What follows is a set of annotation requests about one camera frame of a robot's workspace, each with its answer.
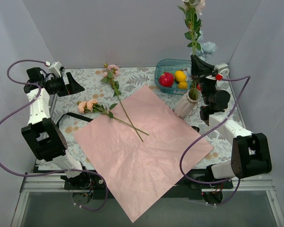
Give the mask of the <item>blue flower stem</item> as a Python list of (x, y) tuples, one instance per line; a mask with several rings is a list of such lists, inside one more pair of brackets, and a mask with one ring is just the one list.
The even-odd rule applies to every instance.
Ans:
[(217, 50), (217, 45), (213, 42), (203, 42), (203, 32), (200, 31), (200, 36), (198, 38), (198, 43), (200, 44), (201, 49), (196, 50), (196, 55), (203, 61), (207, 61), (209, 56), (212, 56)]

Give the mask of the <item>black ribbon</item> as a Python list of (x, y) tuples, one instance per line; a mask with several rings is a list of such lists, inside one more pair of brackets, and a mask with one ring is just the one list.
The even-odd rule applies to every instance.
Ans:
[(91, 118), (85, 117), (85, 116), (80, 115), (80, 114), (68, 112), (68, 113), (63, 114), (63, 115), (59, 118), (59, 120), (58, 120), (57, 123), (56, 123), (57, 127), (59, 127), (61, 120), (62, 120), (65, 116), (70, 116), (70, 117), (73, 117), (73, 118), (76, 118), (76, 119), (79, 119), (79, 120), (82, 120), (82, 121), (85, 121), (85, 122), (91, 122), (91, 121), (93, 120), (93, 119), (91, 119)]

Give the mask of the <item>white ribbed vase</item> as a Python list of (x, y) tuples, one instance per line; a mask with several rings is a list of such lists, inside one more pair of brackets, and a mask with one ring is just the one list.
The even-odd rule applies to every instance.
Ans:
[(197, 90), (196, 98), (191, 99), (189, 96), (189, 91), (187, 91), (181, 97), (181, 99), (176, 103), (176, 106), (174, 108), (174, 113), (176, 114), (176, 116), (182, 119), (189, 116), (192, 113), (192, 111), (195, 109), (195, 107), (197, 106), (200, 96), (201, 96), (201, 93)]

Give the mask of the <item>white pink flower stem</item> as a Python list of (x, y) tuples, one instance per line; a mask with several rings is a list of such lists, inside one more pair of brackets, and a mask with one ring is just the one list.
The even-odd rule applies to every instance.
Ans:
[(206, 6), (205, 0), (183, 0), (181, 6), (177, 6), (184, 14), (184, 23), (188, 28), (188, 31), (184, 34), (185, 38), (189, 41), (187, 47), (191, 48), (191, 63), (193, 77), (188, 96), (192, 100), (198, 99), (198, 81), (195, 79), (197, 74), (201, 72), (202, 59), (198, 57), (198, 53), (201, 53), (201, 44), (199, 38), (201, 36), (202, 20), (199, 16), (202, 15), (202, 10)]

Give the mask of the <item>purple pink wrapping paper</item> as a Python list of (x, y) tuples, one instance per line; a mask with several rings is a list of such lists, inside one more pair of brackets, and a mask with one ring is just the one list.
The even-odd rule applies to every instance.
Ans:
[[(148, 86), (122, 101), (134, 126), (99, 116), (74, 138), (128, 218), (135, 222), (213, 149)], [(115, 117), (127, 120), (121, 105)]]

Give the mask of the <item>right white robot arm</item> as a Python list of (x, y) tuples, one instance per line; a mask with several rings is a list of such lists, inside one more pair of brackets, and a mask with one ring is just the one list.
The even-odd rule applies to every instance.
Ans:
[(218, 90), (219, 80), (229, 81), (222, 73), (222, 65), (210, 65), (196, 55), (191, 55), (191, 74), (198, 82), (204, 101), (200, 118), (213, 130), (217, 130), (231, 144), (231, 159), (206, 168), (205, 184), (215, 188), (223, 179), (244, 179), (272, 171), (272, 163), (266, 135), (253, 133), (230, 119), (233, 109), (226, 112), (230, 94)]

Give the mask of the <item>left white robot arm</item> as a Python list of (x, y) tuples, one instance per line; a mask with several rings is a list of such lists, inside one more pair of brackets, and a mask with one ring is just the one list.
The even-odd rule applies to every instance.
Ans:
[(49, 106), (51, 95), (73, 95), (84, 91), (84, 87), (69, 72), (66, 73), (69, 83), (65, 84), (62, 78), (64, 67), (59, 62), (53, 63), (49, 71), (52, 78), (41, 68), (27, 70), (29, 81), (24, 86), (24, 92), (33, 103), (29, 108), (28, 124), (21, 129), (21, 133), (38, 160), (55, 164), (66, 173), (65, 181), (87, 189), (91, 185), (91, 177), (86, 173), (85, 166), (68, 152), (67, 141), (51, 119)]

